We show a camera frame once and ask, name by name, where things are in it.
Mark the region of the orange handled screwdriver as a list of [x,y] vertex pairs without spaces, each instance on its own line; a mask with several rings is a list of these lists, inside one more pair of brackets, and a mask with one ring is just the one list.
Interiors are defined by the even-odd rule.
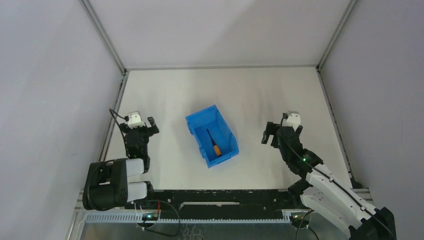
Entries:
[[209,129],[207,129],[206,131],[207,131],[207,133],[208,133],[208,135],[209,135],[209,138],[210,138],[210,140],[211,140],[211,143],[212,143],[212,146],[213,146],[213,150],[214,150],[214,152],[215,152],[215,155],[216,155],[217,157],[221,157],[221,156],[222,156],[222,152],[221,152],[221,150],[220,150],[219,146],[217,145],[217,143],[216,143],[216,142],[215,142],[215,140],[213,139],[213,137],[212,137],[212,135],[211,135],[211,133],[210,133]]

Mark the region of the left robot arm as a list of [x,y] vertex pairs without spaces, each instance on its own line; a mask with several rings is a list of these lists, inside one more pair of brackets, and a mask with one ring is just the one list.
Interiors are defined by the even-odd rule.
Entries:
[[129,181],[129,177],[146,174],[150,169],[148,143],[160,130],[153,117],[147,120],[150,126],[134,116],[120,124],[127,157],[90,164],[82,195],[86,210],[108,211],[134,201],[145,209],[155,205],[157,196],[149,181]]

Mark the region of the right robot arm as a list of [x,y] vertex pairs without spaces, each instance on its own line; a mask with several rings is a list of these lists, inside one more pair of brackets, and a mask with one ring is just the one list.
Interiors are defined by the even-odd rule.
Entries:
[[272,136],[271,146],[279,150],[290,171],[300,177],[288,188],[289,203],[319,213],[350,240],[397,239],[394,214],[344,186],[319,156],[303,147],[302,129],[269,121],[261,140],[266,144]]

